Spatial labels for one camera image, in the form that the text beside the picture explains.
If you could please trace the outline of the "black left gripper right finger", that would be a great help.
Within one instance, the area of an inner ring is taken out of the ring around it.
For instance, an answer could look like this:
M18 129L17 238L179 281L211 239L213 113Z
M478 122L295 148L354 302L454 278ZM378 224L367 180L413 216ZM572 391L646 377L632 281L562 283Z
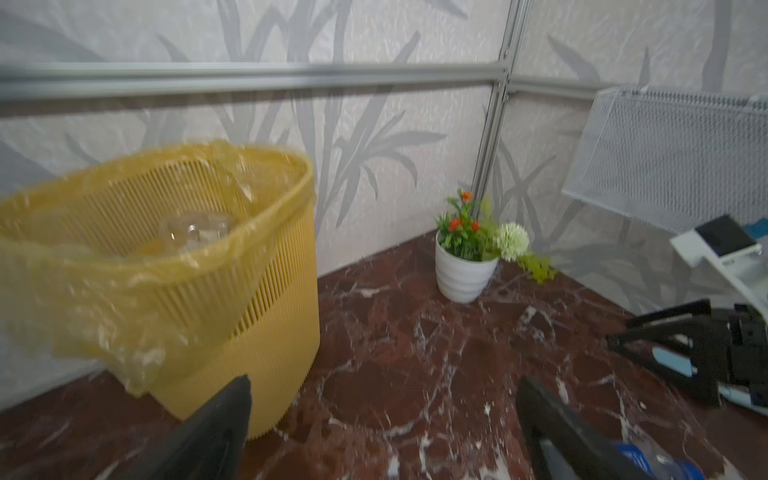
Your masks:
M531 377L518 385L516 411L536 479L552 479L542 447L549 440L581 479L648 479L605 437Z

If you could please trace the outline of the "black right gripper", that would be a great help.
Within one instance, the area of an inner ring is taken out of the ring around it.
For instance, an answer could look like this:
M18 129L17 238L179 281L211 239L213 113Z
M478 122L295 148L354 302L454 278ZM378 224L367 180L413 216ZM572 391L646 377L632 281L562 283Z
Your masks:
M710 315L648 324L681 315ZM767 407L767 323L746 304L713 308L708 299L658 310L629 319L626 331L606 337L608 349L644 367L702 406L724 401L743 408ZM691 363L685 375L653 356L629 347L636 342L661 345ZM725 373L723 372L723 342Z

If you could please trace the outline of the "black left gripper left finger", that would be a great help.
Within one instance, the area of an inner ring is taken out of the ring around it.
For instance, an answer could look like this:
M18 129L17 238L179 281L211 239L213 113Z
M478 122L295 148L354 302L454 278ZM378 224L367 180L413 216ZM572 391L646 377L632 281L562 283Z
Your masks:
M234 479L252 407L246 375L229 382L166 440L141 455L121 479Z

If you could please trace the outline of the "green soda bottle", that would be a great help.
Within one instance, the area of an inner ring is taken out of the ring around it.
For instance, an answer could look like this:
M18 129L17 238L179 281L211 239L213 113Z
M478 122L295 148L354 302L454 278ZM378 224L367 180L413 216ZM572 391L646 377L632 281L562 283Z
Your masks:
M196 249L229 235L235 219L221 212L191 212L174 215L160 222L160 242L164 252Z

